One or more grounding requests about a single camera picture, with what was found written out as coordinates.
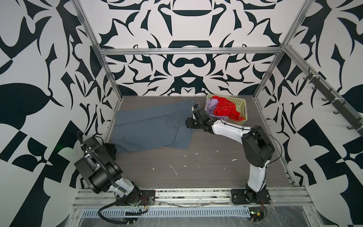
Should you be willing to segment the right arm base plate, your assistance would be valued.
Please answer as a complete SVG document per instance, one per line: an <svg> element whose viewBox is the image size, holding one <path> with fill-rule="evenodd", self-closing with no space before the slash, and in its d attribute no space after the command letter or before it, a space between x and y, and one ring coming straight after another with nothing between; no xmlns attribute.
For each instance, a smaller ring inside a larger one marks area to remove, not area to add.
<svg viewBox="0 0 363 227"><path fill-rule="evenodd" d="M264 187L260 192L256 193L252 189L232 189L231 201L235 205L243 204L270 204L271 197Z"/></svg>

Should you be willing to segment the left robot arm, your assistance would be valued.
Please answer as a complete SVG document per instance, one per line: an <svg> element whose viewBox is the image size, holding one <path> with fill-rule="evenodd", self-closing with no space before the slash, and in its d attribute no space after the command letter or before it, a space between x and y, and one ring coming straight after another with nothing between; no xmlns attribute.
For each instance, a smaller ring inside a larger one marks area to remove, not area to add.
<svg viewBox="0 0 363 227"><path fill-rule="evenodd" d="M142 196L141 190L129 179L107 152L106 147L95 138L81 144L84 155L75 162L75 167L89 188L99 194L113 192L125 204L134 204Z"/></svg>

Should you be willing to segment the grey t shirt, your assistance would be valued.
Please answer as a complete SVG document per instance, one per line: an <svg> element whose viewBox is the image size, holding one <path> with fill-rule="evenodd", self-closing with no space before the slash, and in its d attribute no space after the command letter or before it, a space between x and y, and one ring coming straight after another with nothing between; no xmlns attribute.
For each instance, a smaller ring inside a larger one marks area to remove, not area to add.
<svg viewBox="0 0 363 227"><path fill-rule="evenodd" d="M193 129L186 127L192 117L193 100L118 111L111 143L118 152L140 152L161 147L188 149Z"/></svg>

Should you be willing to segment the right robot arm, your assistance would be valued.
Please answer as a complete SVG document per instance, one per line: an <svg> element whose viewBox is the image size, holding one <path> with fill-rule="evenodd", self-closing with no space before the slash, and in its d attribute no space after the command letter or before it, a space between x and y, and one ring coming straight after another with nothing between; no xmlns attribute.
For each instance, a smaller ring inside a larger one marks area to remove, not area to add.
<svg viewBox="0 0 363 227"><path fill-rule="evenodd" d="M245 189L232 189L233 204L269 204L270 195L266 189L267 168L275 148L260 126L241 127L228 124L222 119L209 116L206 110L195 105L193 117L186 120L187 128L202 129L205 132L232 139L244 148L244 154L250 164L249 179Z"/></svg>

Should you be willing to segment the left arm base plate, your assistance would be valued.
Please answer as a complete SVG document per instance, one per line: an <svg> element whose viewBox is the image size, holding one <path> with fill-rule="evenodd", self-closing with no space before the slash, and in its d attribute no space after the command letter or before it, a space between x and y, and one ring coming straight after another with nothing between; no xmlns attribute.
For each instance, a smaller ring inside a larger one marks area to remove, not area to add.
<svg viewBox="0 0 363 227"><path fill-rule="evenodd" d="M146 206L155 201L155 196L155 190L135 191L123 197L117 196L116 206L132 206L133 204Z"/></svg>

